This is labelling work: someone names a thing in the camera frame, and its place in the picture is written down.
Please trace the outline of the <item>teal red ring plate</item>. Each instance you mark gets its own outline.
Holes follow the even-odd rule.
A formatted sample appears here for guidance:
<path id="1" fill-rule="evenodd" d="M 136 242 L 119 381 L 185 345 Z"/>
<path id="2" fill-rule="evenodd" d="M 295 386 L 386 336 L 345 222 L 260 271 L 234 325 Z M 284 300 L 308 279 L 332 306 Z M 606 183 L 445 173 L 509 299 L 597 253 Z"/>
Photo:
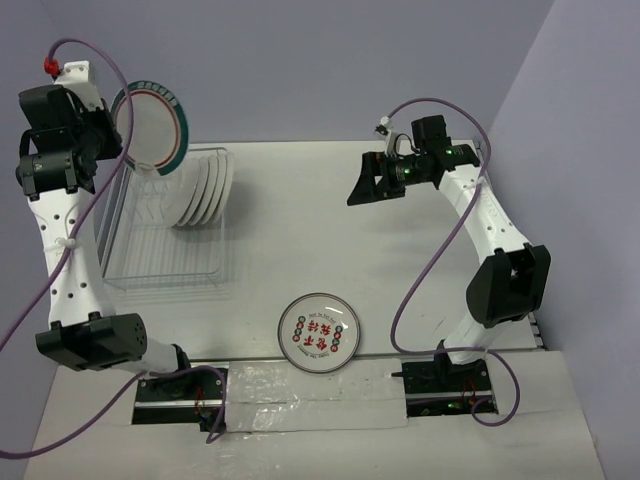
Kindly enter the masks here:
<path id="1" fill-rule="evenodd" d="M 134 122 L 125 164 L 149 178 L 172 175 L 189 146 L 189 126 L 181 102 L 169 88 L 150 80 L 131 82 L 128 91 Z"/>
<path id="2" fill-rule="evenodd" d="M 204 186 L 204 181 L 200 177 L 206 175 L 206 168 L 202 164 L 198 164 L 194 169 L 184 172 L 173 205 L 172 226 L 182 226 L 188 221 L 196 208 L 201 188 Z"/>

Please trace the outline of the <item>hao shi plate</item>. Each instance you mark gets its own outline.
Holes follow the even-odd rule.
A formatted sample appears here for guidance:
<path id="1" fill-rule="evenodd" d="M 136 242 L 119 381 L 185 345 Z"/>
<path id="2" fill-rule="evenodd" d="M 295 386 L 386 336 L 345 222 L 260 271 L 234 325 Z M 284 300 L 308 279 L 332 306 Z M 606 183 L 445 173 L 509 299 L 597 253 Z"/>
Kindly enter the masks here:
<path id="1" fill-rule="evenodd" d="M 205 195 L 203 197 L 203 207 L 200 210 L 200 216 L 197 225 L 205 224 L 212 216 L 214 201 L 219 197 L 223 180 L 226 174 L 226 167 L 218 154 L 211 155 L 209 158 L 209 176 Z"/>
<path id="2" fill-rule="evenodd" d="M 218 175 L 217 159 L 210 155 L 205 159 L 205 165 L 207 167 L 207 175 L 200 177 L 204 181 L 204 186 L 201 188 L 200 195 L 197 198 L 196 208 L 188 219 L 187 224 L 189 226 L 196 225 L 204 217 L 215 188 Z"/>

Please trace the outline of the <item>teal rim plate steam logo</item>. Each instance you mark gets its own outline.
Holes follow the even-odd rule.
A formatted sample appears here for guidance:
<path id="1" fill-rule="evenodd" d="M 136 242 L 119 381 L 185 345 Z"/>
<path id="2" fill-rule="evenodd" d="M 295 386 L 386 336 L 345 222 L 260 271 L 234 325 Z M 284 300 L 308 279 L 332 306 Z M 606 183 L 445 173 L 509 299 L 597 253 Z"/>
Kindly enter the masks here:
<path id="1" fill-rule="evenodd" d="M 226 154 L 227 152 L 225 150 L 216 151 L 216 159 L 218 162 L 218 176 L 216 179 L 213 196 L 211 198 L 211 201 L 209 202 L 206 215 L 203 218 L 205 224 L 207 224 L 211 220 L 211 218 L 214 216 L 215 210 L 222 196 L 222 190 L 224 188 L 226 172 L 227 172 Z"/>

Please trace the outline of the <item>orange sunburst plate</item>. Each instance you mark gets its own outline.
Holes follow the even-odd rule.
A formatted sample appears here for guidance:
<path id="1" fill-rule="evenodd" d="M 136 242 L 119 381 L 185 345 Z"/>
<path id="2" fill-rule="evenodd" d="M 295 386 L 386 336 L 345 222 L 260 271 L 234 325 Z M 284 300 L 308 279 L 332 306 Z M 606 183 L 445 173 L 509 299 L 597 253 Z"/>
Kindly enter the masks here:
<path id="1" fill-rule="evenodd" d="M 226 160 L 226 167 L 227 167 L 226 176 L 225 176 L 222 194 L 213 217 L 213 222 L 217 222 L 223 216 L 224 209 L 226 207 L 228 198 L 230 196 L 231 188 L 233 184 L 234 167 L 235 167 L 234 154 L 230 151 L 226 151 L 225 160 Z"/>

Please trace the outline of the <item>red character plate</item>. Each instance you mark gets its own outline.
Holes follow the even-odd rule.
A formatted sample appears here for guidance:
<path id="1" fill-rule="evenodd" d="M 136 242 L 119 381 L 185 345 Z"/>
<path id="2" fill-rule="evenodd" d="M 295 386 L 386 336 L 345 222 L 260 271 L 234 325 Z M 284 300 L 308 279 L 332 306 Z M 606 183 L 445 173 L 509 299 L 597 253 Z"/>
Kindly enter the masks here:
<path id="1" fill-rule="evenodd" d="M 280 316 L 277 338 L 281 352 L 296 368 L 326 374 L 344 367 L 357 353 L 360 320 L 343 299 L 310 293 L 291 302 Z"/>

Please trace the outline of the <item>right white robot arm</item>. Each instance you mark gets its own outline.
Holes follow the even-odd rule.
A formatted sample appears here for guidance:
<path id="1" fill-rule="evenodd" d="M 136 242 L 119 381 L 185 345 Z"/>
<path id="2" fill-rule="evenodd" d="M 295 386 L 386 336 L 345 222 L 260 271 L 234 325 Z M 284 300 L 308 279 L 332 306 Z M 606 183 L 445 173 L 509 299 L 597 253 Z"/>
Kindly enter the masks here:
<path id="1" fill-rule="evenodd" d="M 398 152 L 400 134 L 390 117 L 383 117 L 376 131 L 385 148 L 363 154 L 348 205 L 402 198 L 410 186 L 431 184 L 455 209 L 459 222 L 454 229 L 468 233 L 478 256 L 479 268 L 465 292 L 466 313 L 440 342 L 438 349 L 448 358 L 434 368 L 436 383 L 455 391 L 469 379 L 467 364 L 479 360 L 508 325 L 540 307 L 551 255 L 509 219 L 486 181 L 475 149 L 452 143 L 443 116 L 413 122 L 409 154 Z"/>

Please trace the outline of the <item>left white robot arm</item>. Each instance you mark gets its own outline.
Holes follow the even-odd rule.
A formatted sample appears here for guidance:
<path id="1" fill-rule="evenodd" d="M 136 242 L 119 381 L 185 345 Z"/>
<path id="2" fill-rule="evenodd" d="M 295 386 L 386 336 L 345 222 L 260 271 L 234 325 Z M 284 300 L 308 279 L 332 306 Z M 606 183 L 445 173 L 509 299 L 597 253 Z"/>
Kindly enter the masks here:
<path id="1" fill-rule="evenodd" d="M 100 160 L 119 158 L 122 139 L 104 106 L 91 109 L 62 85 L 25 90 L 19 105 L 29 122 L 16 177 L 40 229 L 49 274 L 49 328 L 38 351 L 74 371 L 110 368 L 160 375 L 173 398 L 188 396 L 196 375 L 175 344 L 152 339 L 137 313 L 117 313 L 106 290 L 93 232 Z"/>

